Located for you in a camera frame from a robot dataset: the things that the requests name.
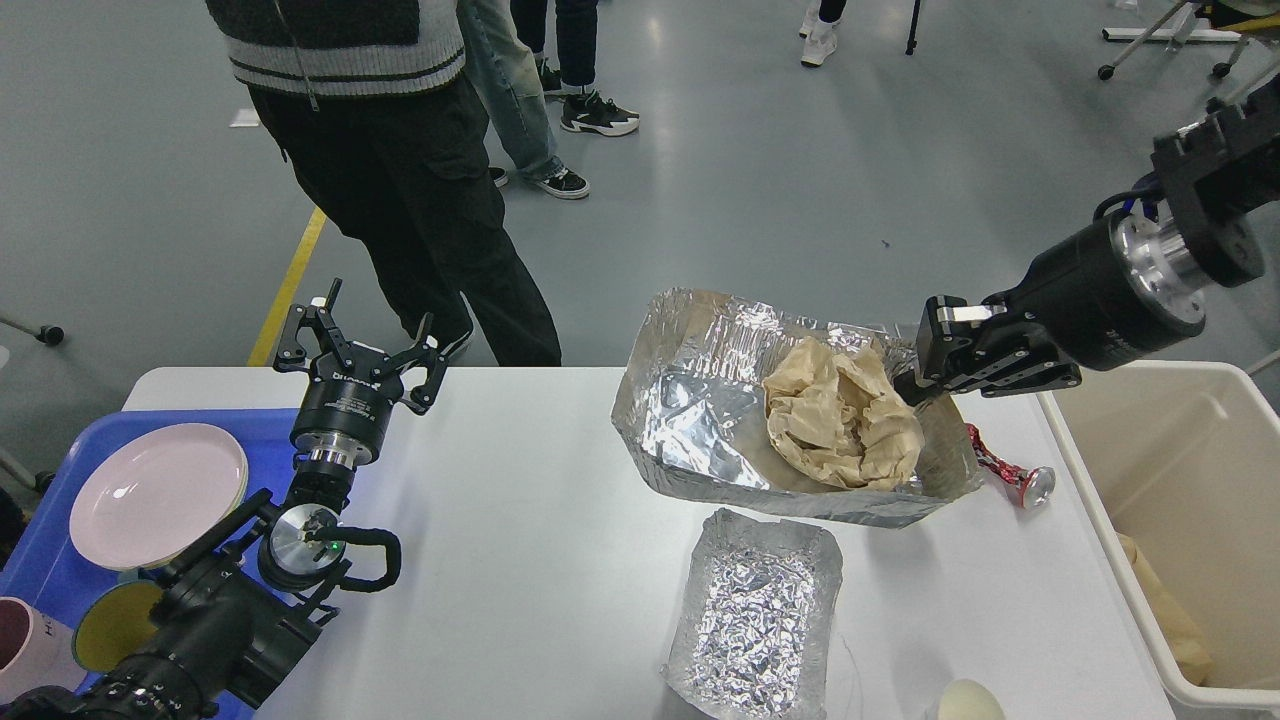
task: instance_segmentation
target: striped sweater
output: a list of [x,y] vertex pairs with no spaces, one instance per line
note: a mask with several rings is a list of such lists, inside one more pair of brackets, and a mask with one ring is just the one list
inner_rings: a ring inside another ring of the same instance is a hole
[[206,0],[232,72],[314,97],[424,92],[462,70],[457,0]]

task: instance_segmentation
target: foil liner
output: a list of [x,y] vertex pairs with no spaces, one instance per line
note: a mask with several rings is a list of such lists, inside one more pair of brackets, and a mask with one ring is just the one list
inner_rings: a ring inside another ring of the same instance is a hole
[[915,360],[914,331],[822,323],[718,292],[669,290],[649,304],[613,402],[613,427],[645,483],[663,495],[902,528],[982,484],[950,397],[916,413],[924,448],[910,483],[893,492],[842,491],[773,450],[760,383],[804,337],[847,352],[879,341],[896,375]]
[[842,568],[822,528],[716,511],[689,565],[667,684],[721,720],[826,717]]

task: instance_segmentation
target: crumpled brown paper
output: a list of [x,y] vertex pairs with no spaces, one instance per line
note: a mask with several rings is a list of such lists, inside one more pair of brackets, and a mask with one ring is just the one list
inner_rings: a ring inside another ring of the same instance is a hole
[[1120,538],[1125,557],[1133,565],[1138,587],[1151,606],[1151,614],[1156,616],[1156,624],[1160,625],[1160,632],[1165,635],[1174,660],[1178,661],[1178,669],[1183,671],[1183,678],[1193,685],[1203,685],[1213,670],[1213,659],[1204,648],[1204,632],[1160,582],[1156,570],[1147,562],[1147,557],[1138,550],[1133,538],[1120,533],[1116,533],[1116,537]]
[[806,337],[764,378],[764,398],[773,447],[819,483],[891,491],[915,471],[924,434],[876,347],[849,356]]

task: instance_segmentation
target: shoe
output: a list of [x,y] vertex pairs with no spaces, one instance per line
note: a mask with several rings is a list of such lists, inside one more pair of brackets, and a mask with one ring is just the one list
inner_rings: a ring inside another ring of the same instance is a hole
[[640,127],[640,113],[618,108],[613,100],[605,100],[593,90],[590,95],[564,96],[561,127],[570,132],[594,132],[618,137]]
[[804,20],[800,23],[800,37],[809,37],[809,32],[813,31],[813,23],[818,22],[818,8],[822,6],[822,0],[813,0],[809,6],[804,10]]
[[836,51],[836,26],[840,22],[813,23],[813,31],[804,38],[804,53],[800,54],[800,64],[806,68],[820,67],[822,63]]
[[543,83],[543,95],[563,97],[568,95],[564,83],[559,79],[559,70],[553,70],[547,65],[547,60],[538,60],[538,79]]
[[436,350],[440,355],[449,359],[453,363],[457,357],[461,357],[467,347],[471,346],[471,340],[475,337],[475,329],[470,329],[460,337],[451,340],[449,342],[442,343]]
[[561,168],[558,173],[534,184],[543,188],[547,195],[561,200],[579,200],[591,192],[591,183],[568,168]]

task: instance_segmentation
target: black sneaker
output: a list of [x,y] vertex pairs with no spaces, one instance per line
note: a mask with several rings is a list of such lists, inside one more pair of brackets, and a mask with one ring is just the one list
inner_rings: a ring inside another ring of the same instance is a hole
[[568,95],[564,83],[559,79],[559,70],[553,70],[547,65],[547,60],[538,60],[538,79],[543,83],[543,95],[562,97]]
[[605,100],[593,90],[590,95],[564,97],[561,127],[570,132],[595,132],[618,137],[640,127],[640,113],[618,108],[613,100]]
[[579,200],[591,192],[591,183],[568,168],[561,168],[554,176],[543,178],[534,184],[543,188],[547,195],[561,200]]
[[462,354],[467,350],[467,347],[471,346],[471,340],[474,337],[475,337],[475,329],[470,329],[461,337],[456,337],[448,342],[440,341],[440,347],[436,348],[436,352],[444,355],[445,357],[449,359],[449,363],[452,363],[457,357],[461,357]]

